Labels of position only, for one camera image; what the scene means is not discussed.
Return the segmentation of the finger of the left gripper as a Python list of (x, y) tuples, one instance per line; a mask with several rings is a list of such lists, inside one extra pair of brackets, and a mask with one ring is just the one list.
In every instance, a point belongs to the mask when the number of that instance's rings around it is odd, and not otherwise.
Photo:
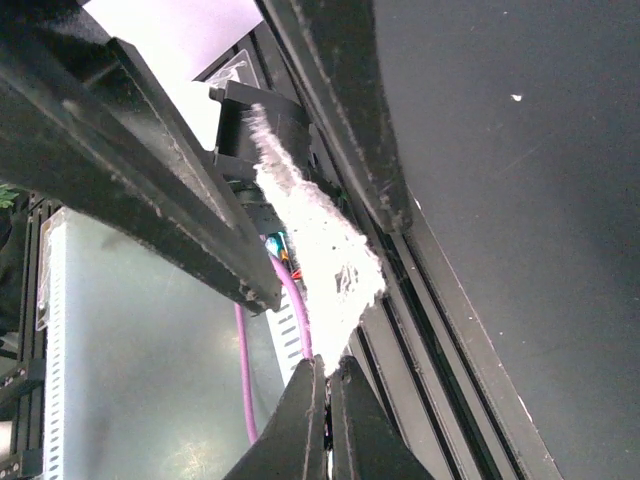
[(412, 224), (370, 1), (270, 1), (267, 24), (341, 176), (386, 233)]
[(259, 313), (280, 282), (253, 224), (217, 172), (214, 208), (34, 38), (1, 40), (1, 177), (129, 235)]

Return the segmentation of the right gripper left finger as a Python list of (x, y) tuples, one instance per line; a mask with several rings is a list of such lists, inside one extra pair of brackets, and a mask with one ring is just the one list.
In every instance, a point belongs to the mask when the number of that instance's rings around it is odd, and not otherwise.
[(227, 480), (326, 479), (326, 377), (319, 356), (301, 360), (262, 434)]

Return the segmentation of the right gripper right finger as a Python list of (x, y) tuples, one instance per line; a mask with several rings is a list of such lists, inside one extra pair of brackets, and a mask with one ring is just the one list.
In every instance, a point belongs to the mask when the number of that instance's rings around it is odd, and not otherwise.
[(335, 479), (430, 479), (393, 429), (358, 361), (340, 360), (330, 377)]

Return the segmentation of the silver glitter ornament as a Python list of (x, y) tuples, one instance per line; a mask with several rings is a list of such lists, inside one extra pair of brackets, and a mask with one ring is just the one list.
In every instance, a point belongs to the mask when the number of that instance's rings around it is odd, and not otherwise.
[(311, 347), (329, 376), (363, 313), (386, 290), (381, 261), (330, 197), (303, 177), (262, 105), (251, 106), (246, 123), (259, 153), (256, 183), (291, 240), (307, 289)]

